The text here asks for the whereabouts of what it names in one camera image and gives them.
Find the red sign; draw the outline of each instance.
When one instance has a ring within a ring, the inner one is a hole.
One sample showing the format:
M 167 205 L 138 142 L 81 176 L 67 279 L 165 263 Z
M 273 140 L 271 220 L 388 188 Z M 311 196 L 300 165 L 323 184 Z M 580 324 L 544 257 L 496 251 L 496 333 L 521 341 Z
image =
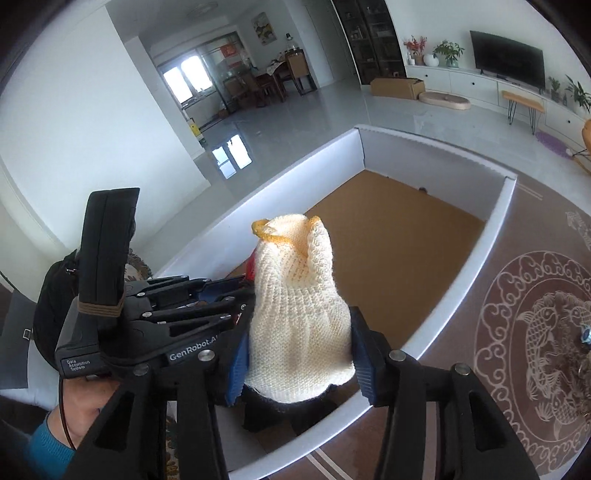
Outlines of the red sign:
M 236 50 L 236 47 L 232 43 L 222 45 L 220 50 L 222 51 L 222 55 L 224 57 L 233 57 L 234 55 L 238 55 L 238 50 Z

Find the white knit glove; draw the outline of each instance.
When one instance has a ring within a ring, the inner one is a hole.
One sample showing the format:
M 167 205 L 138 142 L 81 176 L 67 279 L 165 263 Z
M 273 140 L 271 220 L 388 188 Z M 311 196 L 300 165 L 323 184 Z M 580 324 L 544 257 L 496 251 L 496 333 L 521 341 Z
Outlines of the white knit glove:
M 329 234 L 318 217 L 285 215 L 252 224 L 256 305 L 246 385 L 279 403 L 319 396 L 347 382 L 349 308 L 332 277 Z

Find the brown cardboard bottom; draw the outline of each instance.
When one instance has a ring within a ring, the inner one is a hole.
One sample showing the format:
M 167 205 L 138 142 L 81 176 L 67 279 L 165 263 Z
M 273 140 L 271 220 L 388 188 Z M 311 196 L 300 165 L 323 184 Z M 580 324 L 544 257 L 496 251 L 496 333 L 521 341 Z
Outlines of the brown cardboard bottom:
M 329 231 L 345 302 L 400 348 L 427 318 L 470 255 L 478 218 L 364 170 L 312 207 Z

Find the potted plant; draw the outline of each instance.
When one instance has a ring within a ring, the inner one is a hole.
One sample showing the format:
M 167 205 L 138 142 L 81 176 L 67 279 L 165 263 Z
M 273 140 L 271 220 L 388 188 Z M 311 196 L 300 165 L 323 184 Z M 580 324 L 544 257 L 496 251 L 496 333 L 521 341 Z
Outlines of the potted plant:
M 574 112 L 579 116 L 587 116 L 591 112 L 591 95 L 583 90 L 583 86 L 580 82 L 577 82 L 575 85 L 571 77 L 568 75 L 566 77 L 570 82 L 570 85 L 566 87 L 566 90 L 573 94 L 575 106 Z
M 423 50 L 425 50 L 426 44 L 426 37 L 421 37 L 420 40 L 417 41 L 417 39 L 414 38 L 414 35 L 412 36 L 412 40 L 404 42 L 404 46 L 408 48 L 417 65 L 425 65 L 423 62 Z
M 560 103 L 560 94 L 558 90 L 560 89 L 560 82 L 556 80 L 554 77 L 548 77 L 548 80 L 552 84 L 552 91 L 550 94 L 552 95 L 552 100 L 556 103 Z
M 459 68 L 457 59 L 462 56 L 465 48 L 459 46 L 458 43 L 443 40 L 437 47 L 433 49 L 433 53 L 443 55 L 447 59 L 447 66 L 452 68 Z

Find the ceiling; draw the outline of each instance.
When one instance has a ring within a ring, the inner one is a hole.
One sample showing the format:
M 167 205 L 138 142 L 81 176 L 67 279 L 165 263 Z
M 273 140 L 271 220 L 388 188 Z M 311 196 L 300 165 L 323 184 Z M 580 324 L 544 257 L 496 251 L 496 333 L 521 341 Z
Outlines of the ceiling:
M 189 13 L 213 0 L 111 0 L 107 10 L 123 41 L 140 36 L 146 47 L 212 18 L 226 16 L 233 22 L 244 10 L 261 0 L 216 0 L 219 6 L 195 16 Z

